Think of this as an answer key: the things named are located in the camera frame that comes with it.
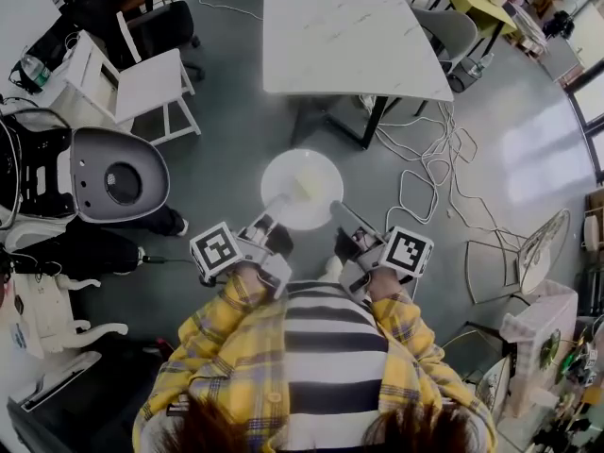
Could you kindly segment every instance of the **yellow plaid shirt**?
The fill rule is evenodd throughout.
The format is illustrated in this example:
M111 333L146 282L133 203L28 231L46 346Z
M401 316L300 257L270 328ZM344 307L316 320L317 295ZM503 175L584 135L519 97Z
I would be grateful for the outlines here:
M134 424L138 453L145 424L187 390L209 397L247 426L252 451L273 452L290 410L284 379L284 319L287 298L265 302L250 295L237 277L178 330L180 346L159 370L153 391ZM479 416L489 429L489 453L496 435L491 414L445 363L443 349L406 293L372 305L388 339L388 357L379 392L379 410L434 404L448 397Z

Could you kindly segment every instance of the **black and white striped shirt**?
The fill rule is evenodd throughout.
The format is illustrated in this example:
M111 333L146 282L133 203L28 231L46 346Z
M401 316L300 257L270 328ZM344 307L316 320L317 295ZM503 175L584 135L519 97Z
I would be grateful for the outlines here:
M287 451L363 451L378 418L388 351L369 299L356 304L334 284L289 286L285 378L290 390Z

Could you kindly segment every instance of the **wire basket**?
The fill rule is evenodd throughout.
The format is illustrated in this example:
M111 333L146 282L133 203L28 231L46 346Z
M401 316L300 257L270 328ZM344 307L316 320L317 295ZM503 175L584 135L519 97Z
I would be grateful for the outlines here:
M470 69L476 65L476 62L469 57L463 60L453 69L453 72L447 76L451 90L461 93L482 78L482 71L478 72L478 77L470 74Z

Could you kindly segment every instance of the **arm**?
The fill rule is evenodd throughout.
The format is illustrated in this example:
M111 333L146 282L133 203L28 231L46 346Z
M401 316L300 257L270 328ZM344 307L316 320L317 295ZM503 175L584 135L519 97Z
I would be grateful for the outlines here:
M479 417L489 431L487 451L496 448L493 418L487 408L463 385L458 374L443 362L445 352L434 343L434 332L420 316L390 269L373 272L369 293L376 320L415 357L422 370L438 385L441 395L453 399Z
M443 359L445 353L434 344L434 332L426 326L419 307L413 304L398 283L394 270L375 270L369 284L369 294L377 321L407 347L422 367Z
M228 336L261 302L265 293L256 269L241 266L225 288L180 327L180 346L159 369L153 391L136 418L135 451L140 451L144 425L188 389L191 376L218 354Z

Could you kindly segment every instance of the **plastic bottle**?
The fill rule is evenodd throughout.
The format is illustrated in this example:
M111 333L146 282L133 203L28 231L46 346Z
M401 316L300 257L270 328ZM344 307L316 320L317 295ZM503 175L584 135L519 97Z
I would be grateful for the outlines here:
M50 76L50 71L40 59L29 54L23 54L21 57L21 67L23 67L25 75L40 88Z
M487 54L486 56L482 56L472 68L468 71L468 74L476 79L480 79L482 77L482 71L484 71L487 67L491 65L493 62L493 52Z

